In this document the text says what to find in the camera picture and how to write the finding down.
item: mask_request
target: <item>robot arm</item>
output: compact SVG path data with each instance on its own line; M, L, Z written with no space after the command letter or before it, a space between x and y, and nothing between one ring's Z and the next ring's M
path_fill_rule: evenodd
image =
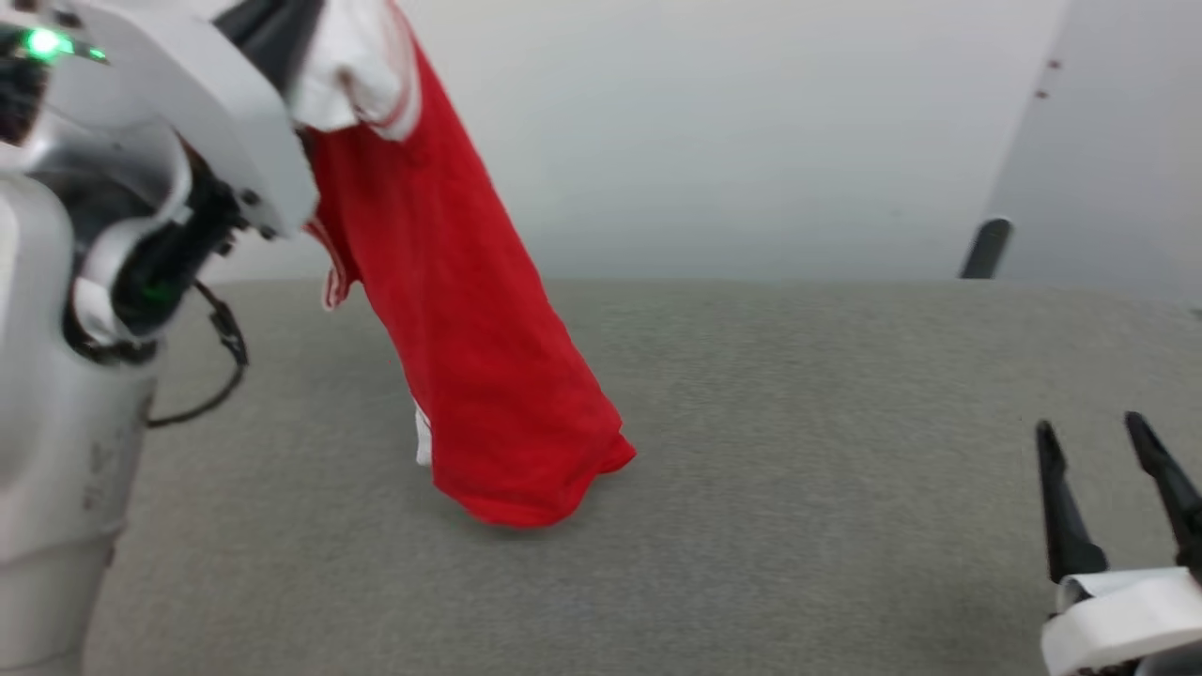
M1202 674L1202 498L1143 416L1129 413L1126 427L1173 527L1177 568L1108 570L1069 490L1055 433L1040 423L1048 568L1058 585L1041 641L1052 676Z
M0 13L0 676L81 672L162 332L317 198L282 96L322 4L180 5Z

